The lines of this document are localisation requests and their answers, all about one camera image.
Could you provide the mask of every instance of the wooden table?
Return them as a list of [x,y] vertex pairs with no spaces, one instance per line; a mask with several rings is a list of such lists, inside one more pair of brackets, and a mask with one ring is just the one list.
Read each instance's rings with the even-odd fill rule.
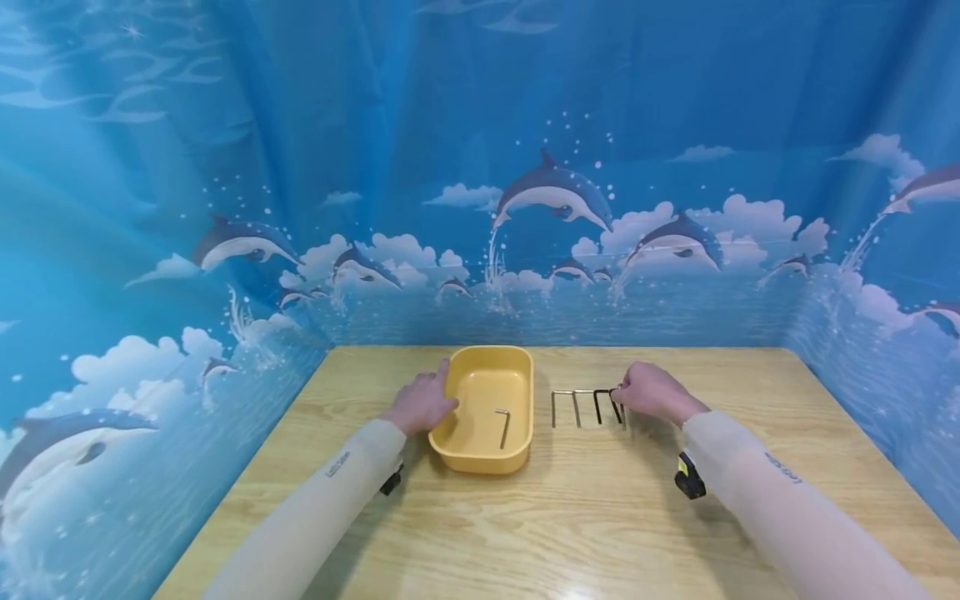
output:
[[[408,444],[405,482],[378,495],[304,598],[788,598],[712,496],[673,484],[680,436],[641,417],[598,424],[591,398],[635,359],[675,374],[751,427],[870,531],[938,598],[960,598],[960,544],[791,352],[778,348],[529,348],[536,363],[528,464],[502,478],[446,469]],[[454,348],[334,349],[155,598],[198,598],[221,564],[396,390]]]

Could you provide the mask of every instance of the yellow plastic tray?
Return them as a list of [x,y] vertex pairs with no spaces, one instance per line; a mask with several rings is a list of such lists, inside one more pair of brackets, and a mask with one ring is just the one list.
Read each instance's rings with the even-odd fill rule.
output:
[[[534,437],[534,359],[516,346],[470,346],[450,357],[446,394],[460,406],[428,436],[453,470],[503,475],[523,467]],[[510,423],[504,437],[506,416]]]

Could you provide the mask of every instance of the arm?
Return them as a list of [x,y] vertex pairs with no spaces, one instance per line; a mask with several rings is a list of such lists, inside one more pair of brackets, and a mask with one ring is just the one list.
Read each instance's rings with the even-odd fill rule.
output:
[[380,419],[277,506],[229,558],[204,600],[300,600],[353,520],[396,472],[407,437],[457,407],[444,396],[448,361],[404,386]]
[[870,534],[730,416],[684,424],[687,456],[801,600],[930,594]]

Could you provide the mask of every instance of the blue backdrop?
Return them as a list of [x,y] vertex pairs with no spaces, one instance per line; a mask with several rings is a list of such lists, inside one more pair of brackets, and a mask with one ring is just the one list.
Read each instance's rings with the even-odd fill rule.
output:
[[338,344],[786,346],[960,533],[958,29],[6,0],[0,596],[149,597]]

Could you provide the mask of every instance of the jumping dolphin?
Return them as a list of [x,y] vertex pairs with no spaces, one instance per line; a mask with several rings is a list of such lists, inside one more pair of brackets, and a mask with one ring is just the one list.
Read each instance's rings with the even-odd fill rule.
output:
[[552,277],[559,273],[573,276],[575,279],[581,279],[584,283],[588,281],[590,283],[596,282],[590,269],[585,267],[584,264],[576,258],[568,258],[562,261],[550,271],[550,276]]
[[696,256],[708,261],[717,271],[723,271],[723,249],[720,242],[709,229],[690,219],[685,210],[670,223],[644,235],[627,256],[624,269],[642,257],[644,250],[653,248],[672,249],[680,258]]
[[204,271],[210,271],[231,256],[266,262],[279,254],[294,264],[303,264],[279,229],[256,221],[230,221],[215,214],[210,217],[213,227],[193,249],[193,262]]
[[935,201],[942,198],[960,201],[960,162],[924,173],[907,183],[906,187],[890,199],[890,203],[883,209],[883,214],[912,212],[911,201]]
[[606,267],[601,267],[593,272],[593,278],[597,281],[613,281],[613,276]]
[[910,316],[916,317],[930,314],[940,315],[950,321],[950,324],[953,325],[953,337],[960,338],[960,302],[930,304],[926,308],[921,308],[916,312],[910,313]]
[[770,277],[776,275],[777,273],[783,270],[793,271],[795,273],[801,274],[804,277],[809,276],[810,259],[806,257],[806,254],[801,254],[800,256],[787,258],[786,260],[783,260],[777,263],[777,265],[770,270],[770,273],[760,278],[760,282],[759,282],[760,285],[761,286],[766,285]]
[[336,282],[337,277],[343,269],[353,270],[360,276],[361,281],[386,281],[398,290],[403,289],[400,280],[396,278],[396,275],[394,275],[390,269],[364,256],[364,254],[360,252],[360,249],[356,247],[356,244],[352,244],[350,248],[340,254],[337,260],[334,261],[333,273],[330,275],[330,279]]
[[461,281],[460,278],[458,277],[448,279],[447,281],[444,281],[443,283],[440,284],[441,293],[443,292],[443,290],[446,290],[446,289],[453,290],[454,292],[456,292],[461,296],[466,296],[467,298],[473,298],[473,296],[470,294],[470,291],[467,289],[467,286],[464,285],[464,282]]
[[120,439],[157,431],[142,415],[106,408],[50,419],[24,417],[13,423],[26,433],[0,466],[0,524],[16,498],[32,484],[67,465],[85,465]]
[[493,229],[510,220],[508,211],[543,204],[568,223],[583,217],[604,231],[612,231],[613,215],[600,188],[576,171],[559,166],[545,148],[540,149],[540,157],[540,166],[521,175],[503,192]]
[[206,367],[204,367],[204,374],[201,375],[201,379],[206,383],[206,380],[213,375],[226,375],[229,372],[238,372],[239,369],[231,365],[226,360],[220,360],[219,358],[211,358],[206,361]]
[[283,310],[287,304],[291,302],[296,302],[297,300],[312,300],[313,296],[305,294],[300,290],[290,290],[285,287],[280,288],[280,296],[276,300],[276,305],[280,310]]

